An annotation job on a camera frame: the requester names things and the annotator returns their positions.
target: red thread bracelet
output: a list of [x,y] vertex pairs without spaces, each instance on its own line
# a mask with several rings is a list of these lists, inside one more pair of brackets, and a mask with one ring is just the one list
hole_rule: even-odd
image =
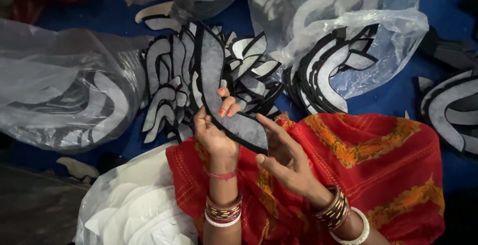
[[221,174],[221,175],[216,175],[214,173],[208,173],[207,174],[211,178],[216,178],[216,179],[221,179],[221,180],[229,180],[231,178],[234,178],[235,176],[238,175],[238,170],[234,170],[232,172],[226,173],[226,174]]

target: red saree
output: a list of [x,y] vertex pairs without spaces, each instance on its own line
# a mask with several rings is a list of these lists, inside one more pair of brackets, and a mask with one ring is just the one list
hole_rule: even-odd
[[[351,206],[395,245],[429,245],[445,230],[442,165],[436,133],[413,120],[316,114],[278,124],[302,145],[317,179],[338,184]],[[178,206],[202,236],[209,154],[189,139],[166,150]],[[238,187],[242,240],[248,245],[334,245],[302,197],[289,192],[241,147]]]

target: fingernail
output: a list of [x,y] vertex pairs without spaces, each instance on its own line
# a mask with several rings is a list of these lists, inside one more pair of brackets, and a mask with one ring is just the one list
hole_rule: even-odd
[[256,162],[258,164],[262,164],[264,160],[266,160],[266,157],[264,157],[264,155],[261,155],[261,154],[256,155]]

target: woman's right hand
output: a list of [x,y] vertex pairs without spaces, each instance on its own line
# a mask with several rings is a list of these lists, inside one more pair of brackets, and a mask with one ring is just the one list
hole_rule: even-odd
[[332,201],[329,192],[312,174],[307,155],[290,135],[269,118],[257,114],[269,143],[269,157],[258,154],[256,162],[290,191],[308,199],[318,208]]

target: white bangle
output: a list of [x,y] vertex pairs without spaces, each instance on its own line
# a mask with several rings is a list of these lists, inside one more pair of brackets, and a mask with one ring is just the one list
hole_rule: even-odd
[[335,241],[342,245],[360,245],[367,239],[368,234],[370,234],[370,225],[368,224],[367,217],[365,217],[365,215],[359,209],[352,207],[351,210],[355,211],[362,218],[363,231],[357,239],[351,241],[341,240],[336,235],[334,235],[334,233],[330,232],[330,235],[335,239]]
[[213,222],[211,220],[211,218],[207,215],[206,211],[204,211],[204,215],[206,216],[207,222],[212,226],[215,226],[215,227],[229,227],[229,226],[239,222],[241,213],[239,213],[239,216],[235,220],[233,220],[230,223],[225,223],[225,224],[220,224],[220,223]]

